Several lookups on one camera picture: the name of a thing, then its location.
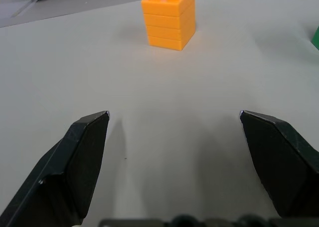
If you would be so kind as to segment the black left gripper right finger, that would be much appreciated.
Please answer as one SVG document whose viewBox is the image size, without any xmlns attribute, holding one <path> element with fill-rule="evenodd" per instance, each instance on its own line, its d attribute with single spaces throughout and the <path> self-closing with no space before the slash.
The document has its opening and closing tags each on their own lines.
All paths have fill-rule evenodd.
<svg viewBox="0 0 319 227">
<path fill-rule="evenodd" d="M 281 217 L 319 218 L 319 151 L 288 122 L 242 111 L 250 155 Z"/>
</svg>

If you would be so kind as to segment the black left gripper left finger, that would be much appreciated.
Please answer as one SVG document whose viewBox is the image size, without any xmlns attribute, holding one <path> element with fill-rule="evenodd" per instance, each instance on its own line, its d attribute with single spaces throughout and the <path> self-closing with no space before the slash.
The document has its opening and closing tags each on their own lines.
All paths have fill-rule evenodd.
<svg viewBox="0 0 319 227">
<path fill-rule="evenodd" d="M 110 115 L 84 116 L 37 162 L 0 215 L 0 227 L 73 227 L 88 214 Z"/>
</svg>

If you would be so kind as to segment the orange toy brick stack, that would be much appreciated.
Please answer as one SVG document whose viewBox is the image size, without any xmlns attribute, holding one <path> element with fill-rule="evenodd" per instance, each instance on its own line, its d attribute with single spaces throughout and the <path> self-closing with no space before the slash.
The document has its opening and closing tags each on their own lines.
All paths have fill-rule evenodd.
<svg viewBox="0 0 319 227">
<path fill-rule="evenodd" d="M 182 50 L 195 33 L 195 0 L 141 0 L 149 45 Z"/>
</svg>

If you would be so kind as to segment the green toy block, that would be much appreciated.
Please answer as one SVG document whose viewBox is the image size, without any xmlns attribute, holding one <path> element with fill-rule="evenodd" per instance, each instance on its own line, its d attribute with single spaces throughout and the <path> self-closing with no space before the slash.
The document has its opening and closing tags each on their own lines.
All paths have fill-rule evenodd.
<svg viewBox="0 0 319 227">
<path fill-rule="evenodd" d="M 316 32 L 314 33 L 314 36 L 311 40 L 311 43 L 314 45 L 314 47 L 319 50 L 319 26 L 316 30 Z"/>
</svg>

